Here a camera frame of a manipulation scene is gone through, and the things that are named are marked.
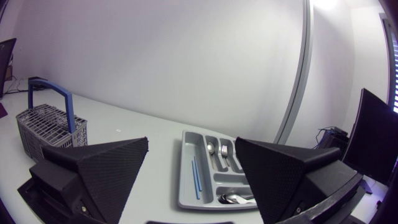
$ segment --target spoon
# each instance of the spoon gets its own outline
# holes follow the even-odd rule
[[[211,143],[211,142],[207,143],[207,150],[209,151],[209,154],[210,154],[211,166],[214,169],[214,160],[213,160],[213,156],[212,155],[214,154],[215,147],[214,147],[213,143]]]
[[[211,142],[207,143],[207,150],[209,151],[210,155],[214,154],[214,148],[215,147],[214,147],[213,143],[211,143]]]
[[[233,204],[245,204],[245,203],[256,203],[256,199],[253,196],[250,197],[242,197],[237,194],[229,194],[229,195],[222,195],[221,198],[225,199],[229,203]]]

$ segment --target white ceiling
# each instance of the white ceiling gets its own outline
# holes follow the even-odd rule
[[[369,7],[369,6],[380,6],[378,0],[344,0],[348,7],[351,9],[357,9],[361,7]]]

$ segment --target fork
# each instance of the fork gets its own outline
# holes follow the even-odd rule
[[[227,166],[230,166],[228,163],[228,160],[226,160],[226,158],[228,157],[228,147],[227,146],[221,147],[221,156],[223,157],[225,164]]]

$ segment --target white wall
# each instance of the white wall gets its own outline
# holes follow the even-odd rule
[[[350,9],[341,0],[314,5],[314,40],[303,101],[287,145],[314,147],[318,128],[342,127],[354,73]]]
[[[383,12],[381,6],[351,11],[355,40],[355,71],[349,107],[342,126],[349,133],[358,112],[362,88],[387,101],[389,62],[380,12]]]
[[[302,1],[26,1],[15,33],[16,74],[272,142],[297,70]]]
[[[14,37],[14,28],[25,0],[9,0],[0,23],[0,42]]]

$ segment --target gray cutlery basket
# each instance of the gray cutlery basket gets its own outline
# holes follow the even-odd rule
[[[65,97],[66,112],[47,104],[33,107],[32,85],[45,85]],[[25,153],[42,160],[42,146],[77,147],[87,145],[87,120],[73,115],[72,94],[45,80],[29,81],[29,109],[16,116]]]

